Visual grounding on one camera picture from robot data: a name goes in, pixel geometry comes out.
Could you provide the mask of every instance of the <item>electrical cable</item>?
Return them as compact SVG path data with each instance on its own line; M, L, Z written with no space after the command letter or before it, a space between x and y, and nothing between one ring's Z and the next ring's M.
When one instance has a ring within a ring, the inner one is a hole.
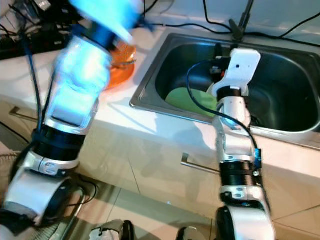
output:
M36 107L37 107L37 117L38 117L38 122L36 125L36 131L38 133L41 132L41 127L42 127L42 123L43 123L43 118L42 118L42 105L41 105L41 97L40 97L40 91L39 91L39 85L38 85L38 80L37 80L37 76L36 76L36 71L35 71L35 67L34 67L34 61L32 58L32 53L29 49L26 37L24 36L24 33L21 34L21 42L22 42L22 46L25 52L25 55L28 59L29 62L29 66L30 66L30 72L31 72L31 76L32 76L32 81L33 81L33 85L34 85L34 91L35 91L35 98L36 98Z
M217 116L219 116L219 117L222 117L222 118L231 120L231 121L233 121L235 124L237 124L237 125L239 125L240 127L242 127L243 130L245 130L246 133L250 136L254 148L255 148L255 149L258 149L258 144L257 144L254 136L253 136L252 133L250 132L249 128L247 128L242 122L238 121L237 119L235 119L235 118L233 118L233 117L231 117L231 116L229 116L229 115L226 115L226 114L221 113L221 112L219 112L219 111L211 110L211 109L209 109L209 108L201 105L201 104L197 101L197 99L195 98L195 96L193 95L192 90L191 90L191 88L190 88L190 80L189 80L190 72L191 72L194 68L198 67L199 65L209 64L209 63L211 63L211 64L212 64L212 63L217 63L217 61L214 60L214 59L204 60L204 61L200 61L200 62L194 64L192 67L189 68L189 70L188 70L188 72L187 72L187 74L186 74L186 88L187 88L187 91L188 91L188 93L189 93L189 95L190 95L190 98L192 99L192 101L194 102L194 104L197 105L200 109L202 109L202 110L204 110L204 111L206 111L206 112L208 112L208 113L217 115Z
M143 17L146 17L146 0L143 0Z
M214 34L220 34L220 35L226 35L226 34L231 34L231 32L227 32L227 31L215 31L215 30L212 30L208 27L205 27L205 26L202 26L202 25L199 25L199 24L196 24L196 23L185 23L185 24L180 24L180 25L171 25L171 24L164 24L164 23L153 23L151 25L154 25L154 26L162 26L162 27L171 27L171 28L180 28L180 27L185 27L185 26L196 26L196 27L199 27L199 28L203 28L211 33L214 33Z
M302 22L299 22L297 25L295 25L294 27L292 27L290 30L288 30L286 33L282 34L279 36L279 38L283 38L285 36L287 36L288 34L290 34L293 30L295 30L296 28L300 27L301 25L313 20L313 19L316 19L317 17L320 16L320 12L312 17L309 17L308 19L306 20L303 20Z
M30 18L28 18L27 16L25 16L19 9L17 9L15 6L12 6L9 4L9 8L11 8L12 10L14 10L16 13L18 13L21 17L24 18L24 20L30 22L33 25L36 25Z
M0 125L2 125L2 126L5 127L6 129L8 129L10 132L12 132L12 133L14 133L15 135L17 135L19 138L23 139L27 144L30 143L24 136L22 136L20 133L16 132L16 131L13 130L11 127L9 127L8 125L4 124L4 123L1 122L1 121L0 121Z
M79 205L85 205L85 204L88 204L90 203L93 199L95 199L97 193L98 193L98 186L92 182L92 181L87 181L85 179L83 179L83 177L81 175L78 175L79 179L84 182L84 183L87 183L87 184L91 184L93 187L94 187L94 193L93 195L86 201L84 201L83 203L75 203L75 204L69 204L68 207L74 207L74 206L79 206Z
M206 0L203 0L203 7L204 7L205 20L206 20L206 22L208 24L218 25L218 26L221 26L221 27L224 27L224 28L228 29L230 31L230 33L232 32L231 27L229 27L229 26L227 26L227 25L225 25L223 23L214 22L214 21L210 21L209 20Z
M0 30L6 32L6 34L8 36L16 36L17 34L13 31L9 31L7 28L5 28L5 26L3 26L2 24L0 24Z
M159 0L154 0L154 2L150 5L150 7L148 7L145 11L144 11L144 14L146 14L147 12L149 12L151 9L154 8L154 6L156 5L156 3L158 2Z
M176 2L176 0L171 0L170 5L165 10L159 12L159 14L162 15L162 14L168 12L172 8L172 6L175 4L175 2Z
M261 33L261 32L245 32L244 35L245 36L263 37L263 38L268 38L268 39L273 39L273 40L284 40L284 41L293 42L296 44L303 44L303 45L308 45L308 46L312 46L312 47L320 47L320 44L294 40L294 39L286 38L286 37L272 36L272 35L268 35L268 34Z

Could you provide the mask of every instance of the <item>white countertop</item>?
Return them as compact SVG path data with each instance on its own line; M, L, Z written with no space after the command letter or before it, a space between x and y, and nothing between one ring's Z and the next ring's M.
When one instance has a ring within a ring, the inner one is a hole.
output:
M188 31L174 29L174 32ZM130 107L130 100L151 64L148 59L151 55L157 54L160 48L156 42L159 39L163 40L167 34L168 28L167 30L158 28L154 33L140 28L133 31L137 45L134 75L129 81L101 95L94 124L131 136L168 145L178 145L186 150L212 156L212 151L216 149L216 131L213 126ZM220 35L210 34L214 39L222 38ZM256 38L247 38L246 42L268 45L268 40ZM320 55L320 50L314 47L285 41L278 42L279 47L290 47ZM58 53L56 51L34 56L42 102L47 95L52 63ZM0 62L0 100L18 107L36 109L29 65L25 57ZM259 136L256 136L256 141L262 148L264 164L320 178L320 151Z

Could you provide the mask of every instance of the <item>cabinet door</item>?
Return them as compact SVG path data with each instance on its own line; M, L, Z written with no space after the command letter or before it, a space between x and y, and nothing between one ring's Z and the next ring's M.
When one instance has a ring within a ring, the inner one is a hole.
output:
M129 159L141 195L213 218L222 204L220 177L181 165L183 151L143 139L135 139ZM212 167L208 157L191 154L189 162Z
M130 142L126 135L93 125L79 154L77 172L138 194L128 159Z
M26 139L31 140L32 131L36 128L37 123L9 115L9 112L14 107L12 104L0 101L0 122L6 124ZM18 113L27 117L37 118L36 112L31 109L21 108Z
M220 176L181 165L189 162L218 170L217 157L193 154L187 149L135 139L129 159L142 195L214 218L222 206ZM320 179L265 165L263 179L277 220L320 204Z

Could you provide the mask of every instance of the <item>cabinet handle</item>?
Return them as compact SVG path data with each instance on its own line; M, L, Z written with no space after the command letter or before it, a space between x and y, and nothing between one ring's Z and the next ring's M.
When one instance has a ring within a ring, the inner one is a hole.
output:
M38 119L36 119L36 118L34 118L34 117L26 116L26 115L23 115L23 114L18 113L19 110L20 110L20 108L17 107L17 106L15 106L15 107L9 112L9 115L14 116L14 117L19 118L19 119L24 119L24 120L28 120L28 121L31 121L31 122L35 122L35 123L38 122Z
M210 174L219 174L220 175L220 171L218 171L218 170L211 169L211 168L206 167L206 166L201 166L201 165L198 165L198 164L195 164L195 163L192 163L192 162L188 162L188 157L189 157L188 153L183 153L182 160L181 160L181 165L187 166L187 167L190 167L190 168L193 168L193 169L201 170L201 171L204 171L204 172L207 172L207 173L210 173Z

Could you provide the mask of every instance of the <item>sink basin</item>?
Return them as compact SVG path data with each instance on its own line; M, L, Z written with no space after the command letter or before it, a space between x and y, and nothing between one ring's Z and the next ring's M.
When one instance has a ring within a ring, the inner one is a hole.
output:
M217 43L222 45L223 55L229 56L232 42L169 34L131 105L211 124L211 117L181 110L165 99L174 89L186 87L187 71L192 65L213 59ZM245 43L238 47L261 53L261 61L249 84L249 96L245 98L253 133L281 140L281 136L293 139L293 134L319 132L320 57L309 52ZM191 72L192 89L205 92L212 83L210 64L200 65Z

